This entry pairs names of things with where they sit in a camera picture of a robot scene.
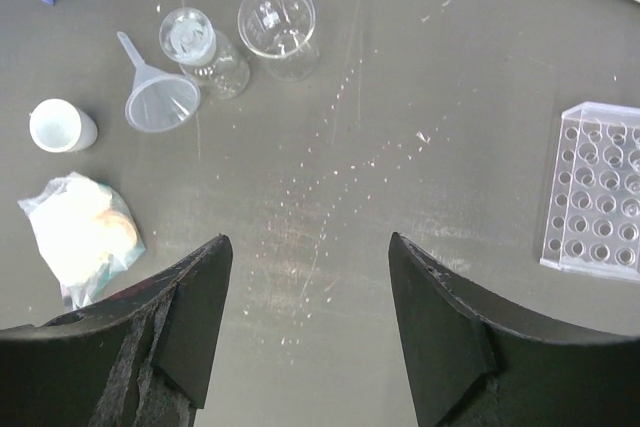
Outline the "bag of cotton balls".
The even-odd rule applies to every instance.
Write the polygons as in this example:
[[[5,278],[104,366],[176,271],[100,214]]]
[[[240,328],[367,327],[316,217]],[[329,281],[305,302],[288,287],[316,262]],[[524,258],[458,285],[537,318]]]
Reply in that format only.
[[[106,284],[145,252],[123,198],[79,173],[50,180],[39,195],[18,205],[59,282],[67,311],[94,303]]]

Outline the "small white plastic cup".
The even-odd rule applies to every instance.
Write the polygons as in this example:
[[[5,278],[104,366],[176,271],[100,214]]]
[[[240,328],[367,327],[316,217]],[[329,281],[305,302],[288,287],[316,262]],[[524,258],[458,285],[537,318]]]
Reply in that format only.
[[[76,152],[89,148],[98,138],[94,120],[63,99],[39,103],[29,117],[33,142],[49,153]]]

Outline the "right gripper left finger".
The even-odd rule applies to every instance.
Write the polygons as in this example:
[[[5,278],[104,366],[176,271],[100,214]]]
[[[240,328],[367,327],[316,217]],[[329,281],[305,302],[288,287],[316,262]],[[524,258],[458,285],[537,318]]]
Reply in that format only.
[[[232,260],[230,239],[219,235],[102,301],[2,330],[2,425],[193,425]]]

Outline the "clear test tube rack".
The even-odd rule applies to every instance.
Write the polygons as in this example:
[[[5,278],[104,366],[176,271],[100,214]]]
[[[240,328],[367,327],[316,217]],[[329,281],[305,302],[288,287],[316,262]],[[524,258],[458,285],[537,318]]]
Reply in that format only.
[[[639,109],[583,102],[561,114],[540,264],[639,281]]]

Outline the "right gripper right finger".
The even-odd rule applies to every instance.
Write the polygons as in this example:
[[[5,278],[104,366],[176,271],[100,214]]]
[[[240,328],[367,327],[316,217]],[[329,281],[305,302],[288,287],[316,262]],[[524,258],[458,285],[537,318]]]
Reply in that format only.
[[[638,425],[638,338],[529,310],[399,233],[388,262],[419,425]]]

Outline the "clear plastic funnel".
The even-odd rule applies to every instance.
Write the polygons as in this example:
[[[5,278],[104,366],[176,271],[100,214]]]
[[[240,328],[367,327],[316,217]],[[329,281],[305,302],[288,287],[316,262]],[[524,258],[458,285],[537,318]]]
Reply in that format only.
[[[147,64],[126,33],[118,31],[117,37],[135,68],[124,108],[129,125],[144,133],[162,133],[192,117],[201,102],[199,87],[183,75]]]

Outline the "clear glass beaker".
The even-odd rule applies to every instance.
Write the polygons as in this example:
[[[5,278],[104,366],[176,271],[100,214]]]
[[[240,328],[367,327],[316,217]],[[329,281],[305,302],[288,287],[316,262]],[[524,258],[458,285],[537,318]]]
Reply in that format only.
[[[314,71],[319,50],[312,0],[243,0],[237,23],[244,45],[275,79],[301,81]]]

